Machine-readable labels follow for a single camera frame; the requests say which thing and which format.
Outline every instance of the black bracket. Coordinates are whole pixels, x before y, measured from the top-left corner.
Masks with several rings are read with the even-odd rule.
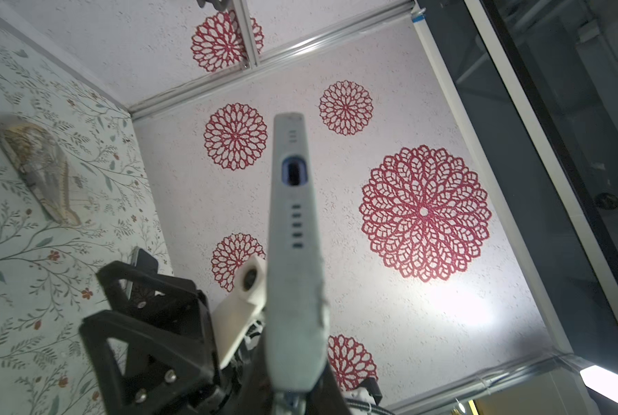
[[[200,8],[205,7],[205,3],[212,3],[216,11],[226,11],[230,5],[230,0],[196,0]]]
[[[373,400],[376,402],[376,405],[382,401],[382,392],[380,391],[380,386],[378,386],[378,382],[376,378],[366,378],[360,382],[359,385],[355,389],[358,388],[366,388],[367,392],[371,395]]]
[[[203,292],[188,279],[150,275],[120,261],[97,273],[112,310],[83,320],[80,333],[106,412],[111,415],[210,414],[230,393],[219,370]],[[121,279],[163,295],[129,302]],[[126,342],[124,374],[108,339]]]

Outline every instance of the glass panel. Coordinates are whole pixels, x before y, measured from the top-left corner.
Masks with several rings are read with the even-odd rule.
[[[618,372],[617,322],[465,4],[421,6],[575,353]]]
[[[495,3],[574,162],[572,186],[594,204],[587,218],[618,281],[618,1],[484,3]]]
[[[481,415],[587,414],[588,409],[565,369],[554,369],[476,401]]]

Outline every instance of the white handheld device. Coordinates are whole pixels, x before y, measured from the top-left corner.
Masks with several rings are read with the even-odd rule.
[[[330,312],[302,114],[274,117],[272,157],[265,358],[279,404],[304,413],[327,362]]]

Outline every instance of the small red flower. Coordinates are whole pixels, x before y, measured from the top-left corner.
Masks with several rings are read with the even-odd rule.
[[[231,292],[235,270],[254,254],[265,258],[263,247],[251,235],[232,234],[230,237],[223,238],[212,252],[214,280],[226,291]]]
[[[362,131],[373,117],[369,91],[347,80],[330,85],[321,96],[318,108],[323,123],[343,136]]]
[[[262,28],[251,18],[254,41],[258,52],[263,48]],[[205,19],[196,27],[196,34],[191,38],[193,58],[198,66],[208,72],[215,72],[240,62],[246,55],[242,41],[242,30],[235,17],[235,12],[218,12]]]
[[[60,253],[57,251],[51,251],[47,258],[51,261],[57,262],[60,259]]]
[[[205,124],[205,148],[214,164],[238,170],[251,166],[267,145],[267,125],[247,104],[219,108]]]
[[[366,378],[378,380],[371,353],[353,337],[330,336],[328,361],[341,390],[353,390]]]

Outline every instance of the floral wallpaper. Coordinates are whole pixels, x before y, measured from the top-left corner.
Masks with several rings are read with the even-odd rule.
[[[388,406],[551,344],[411,21],[136,122],[173,269],[213,307],[268,252],[274,116],[291,111],[342,389],[374,377]]]
[[[251,18],[256,50],[263,49],[262,28]],[[191,37],[191,51],[198,66],[208,72],[216,72],[240,62],[246,55],[242,41],[242,29],[234,11],[218,12],[207,17],[196,27],[196,34]]]
[[[77,332],[107,306],[95,271],[141,247],[170,274],[164,237],[129,114],[0,29],[0,138],[21,122],[62,147],[82,223],[48,219],[0,147],[0,414],[99,414]]]

